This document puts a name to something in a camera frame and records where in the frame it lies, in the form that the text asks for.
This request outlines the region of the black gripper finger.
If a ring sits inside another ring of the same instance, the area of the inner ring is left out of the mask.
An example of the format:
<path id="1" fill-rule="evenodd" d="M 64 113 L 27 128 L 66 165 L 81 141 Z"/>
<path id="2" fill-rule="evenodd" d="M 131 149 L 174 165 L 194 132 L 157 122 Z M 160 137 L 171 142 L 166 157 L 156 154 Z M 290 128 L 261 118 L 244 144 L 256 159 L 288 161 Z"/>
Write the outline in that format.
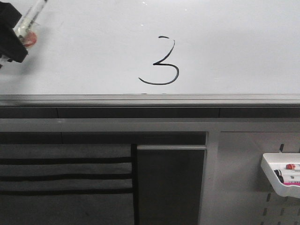
<path id="1" fill-rule="evenodd" d="M 27 49 L 13 29 L 4 24 L 0 25 L 0 53 L 19 63 L 22 63 L 28 55 Z"/>
<path id="2" fill-rule="evenodd" d="M 0 31 L 13 29 L 21 19 L 22 14 L 8 2 L 0 3 Z"/>

